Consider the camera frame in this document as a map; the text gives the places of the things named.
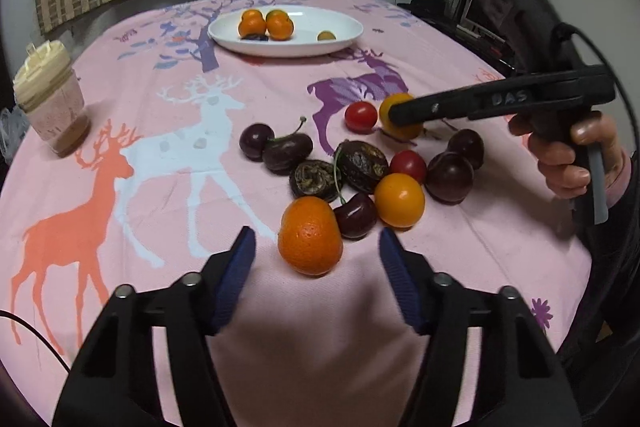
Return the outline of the person's right hand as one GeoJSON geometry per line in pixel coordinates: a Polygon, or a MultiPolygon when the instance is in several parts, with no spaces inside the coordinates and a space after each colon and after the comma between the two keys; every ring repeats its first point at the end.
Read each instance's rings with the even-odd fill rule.
{"type": "Polygon", "coordinates": [[[516,136],[528,136],[527,147],[538,161],[538,170],[550,190],[560,199],[573,199],[586,194],[591,174],[586,168],[577,166],[577,147],[591,144],[599,144],[602,148],[608,205],[614,206],[626,192],[631,178],[631,161],[620,145],[612,117],[593,112],[585,120],[574,124],[570,129],[573,145],[545,140],[523,115],[515,115],[510,119],[509,130],[516,136]]]}

